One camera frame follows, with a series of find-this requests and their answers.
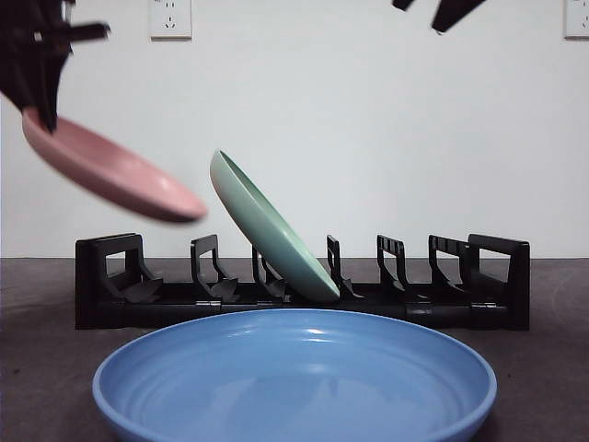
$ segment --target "wall outlet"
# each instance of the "wall outlet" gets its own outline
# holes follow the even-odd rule
[[[564,1],[564,38],[589,39],[589,0]]]
[[[152,40],[192,38],[191,0],[149,0]]]

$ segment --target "plate rim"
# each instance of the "plate rim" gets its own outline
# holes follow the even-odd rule
[[[105,415],[105,417],[107,419],[111,420],[118,427],[124,429],[125,431],[134,433],[137,436],[143,437],[147,440],[151,440],[152,442],[178,442],[177,440],[174,440],[168,436],[161,435],[155,431],[152,431],[150,429],[147,429],[147,428],[137,424],[136,422],[132,421],[131,419],[128,419],[127,417],[125,417],[121,413],[117,412],[114,408],[112,408],[110,406],[109,402],[102,395],[102,392],[101,392],[100,386],[99,386],[101,375],[102,375],[104,369],[106,368],[106,366],[110,363],[110,361],[112,361],[114,358],[118,357],[118,355],[125,352],[127,349],[129,349],[135,345],[138,345],[143,340],[155,339],[154,337],[157,337],[157,335],[159,335],[159,334],[168,332],[169,330],[174,330],[174,329],[178,329],[178,328],[182,328],[182,327],[189,327],[194,323],[202,323],[207,320],[223,320],[223,318],[225,318],[225,317],[230,317],[230,316],[234,316],[234,315],[263,315],[263,316],[267,316],[269,314],[270,315],[272,315],[272,314],[289,314],[291,312],[293,312],[293,313],[295,313],[295,312],[298,312],[298,313],[312,312],[312,313],[316,313],[316,314],[317,313],[321,313],[321,314],[327,313],[327,314],[337,314],[337,315],[342,315],[342,316],[360,316],[363,318],[371,317],[376,320],[396,322],[404,327],[408,327],[410,329],[412,328],[412,329],[418,330],[420,332],[425,332],[425,333],[431,334],[439,339],[447,340],[448,342],[456,345],[457,348],[459,348],[463,352],[473,356],[479,362],[479,364],[485,369],[485,372],[487,374],[487,380],[489,381],[489,388],[487,390],[487,393],[486,393],[484,399],[480,402],[480,404],[474,410],[469,412],[463,418],[459,419],[458,421],[454,422],[453,424],[451,424],[449,426],[446,426],[446,427],[444,427],[434,433],[431,433],[426,438],[421,439],[419,442],[436,442],[439,440],[445,440],[445,438],[447,438],[447,437],[456,435],[456,434],[460,433],[461,431],[466,430],[471,425],[475,424],[479,419],[482,419],[483,417],[485,417],[485,415],[487,415],[489,413],[493,403],[495,402],[495,399],[497,397],[497,389],[498,389],[497,378],[495,376],[495,372],[493,371],[489,362],[487,362],[487,360],[484,357],[482,357],[482,355],[480,355],[479,352],[474,350],[472,347],[470,347],[470,346],[466,345],[465,343],[460,342],[458,339],[456,339],[452,336],[449,336],[445,333],[442,333],[438,330],[430,329],[428,327],[424,327],[422,325],[415,324],[413,322],[408,322],[405,320],[398,320],[395,318],[389,318],[389,317],[385,317],[385,316],[375,315],[372,313],[363,313],[363,312],[348,311],[348,310],[337,310],[337,309],[333,309],[333,308],[269,308],[269,309],[264,309],[264,310],[238,311],[238,312],[232,312],[232,313],[223,313],[220,315],[207,316],[205,318],[198,318],[195,320],[187,320],[184,322],[180,322],[178,324],[164,327],[162,329],[151,331],[151,332],[149,332],[143,336],[139,336],[138,338],[135,338],[135,339],[129,341],[128,343],[126,343],[125,345],[119,347],[117,350],[115,350],[110,355],[108,355],[100,363],[100,365],[98,366],[98,368],[94,374],[94,377],[92,378],[92,395],[94,397],[94,400],[95,400],[99,410]]]

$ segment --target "pink plate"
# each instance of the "pink plate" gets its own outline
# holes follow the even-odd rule
[[[26,108],[22,129],[45,161],[122,207],[172,222],[193,221],[206,214],[202,201],[166,172],[78,124],[60,117],[51,134],[37,110]]]

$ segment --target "dish rack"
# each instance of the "dish rack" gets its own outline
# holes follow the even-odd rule
[[[296,293],[252,248],[253,282],[241,282],[223,268],[216,235],[191,242],[191,281],[167,283],[144,262],[143,238],[135,233],[80,239],[75,244],[77,329],[159,328],[222,313],[265,308],[331,308],[396,318],[432,328],[529,330],[530,247],[525,241],[469,235],[468,241],[429,237],[432,281],[408,281],[403,242],[376,237],[378,283],[354,283],[341,274],[340,243],[327,236],[330,275],[340,299],[319,304]],[[479,252],[509,257],[507,280],[480,270]],[[458,258],[459,284],[438,265],[437,252]],[[109,275],[107,257],[124,252],[124,271]],[[211,252],[216,281],[202,273]],[[389,268],[387,257],[395,258]]]

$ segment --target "plate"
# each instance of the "plate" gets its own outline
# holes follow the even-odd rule
[[[123,442],[460,442],[496,390],[489,364],[455,339],[327,309],[155,331],[109,356],[93,382]]]
[[[213,155],[211,181],[243,234],[290,286],[318,302],[340,298],[338,287],[303,240],[225,152]]]
[[[58,117],[51,134],[37,110],[26,108],[22,129],[45,161],[113,203],[171,222],[193,221],[206,214],[201,200],[166,172],[74,122]]]

